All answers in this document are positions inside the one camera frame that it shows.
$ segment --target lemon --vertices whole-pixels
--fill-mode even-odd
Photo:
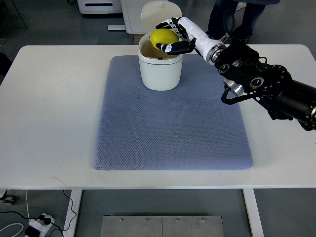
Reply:
[[[150,41],[153,44],[153,46],[156,47],[157,43],[161,44],[170,44],[170,43],[175,43],[179,41],[179,38],[177,34],[169,29],[158,29],[152,32],[150,35]]]

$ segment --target open lid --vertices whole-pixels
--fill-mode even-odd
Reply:
[[[151,33],[156,29],[156,25],[171,17],[182,17],[181,9],[178,5],[169,1],[151,1],[142,10],[142,23],[144,29]]]

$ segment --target white robotic hand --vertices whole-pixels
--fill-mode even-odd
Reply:
[[[210,39],[206,32],[187,17],[167,19],[156,26],[156,29],[161,28],[174,30],[180,39],[168,45],[156,44],[157,48],[167,54],[184,54],[195,49],[206,62],[213,64],[218,53],[226,48],[220,40]]]

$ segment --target white container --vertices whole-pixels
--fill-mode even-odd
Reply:
[[[149,36],[155,26],[171,17],[181,17],[180,8],[168,1],[152,1],[142,10],[142,23],[149,33],[139,41],[138,58],[142,81],[151,90],[171,90],[180,81],[183,55],[168,55],[153,47]]]

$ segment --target blue mat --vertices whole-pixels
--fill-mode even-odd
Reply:
[[[111,61],[96,140],[97,170],[228,170],[253,165],[239,105],[221,102],[214,66],[184,55],[170,91],[147,89],[137,55]]]

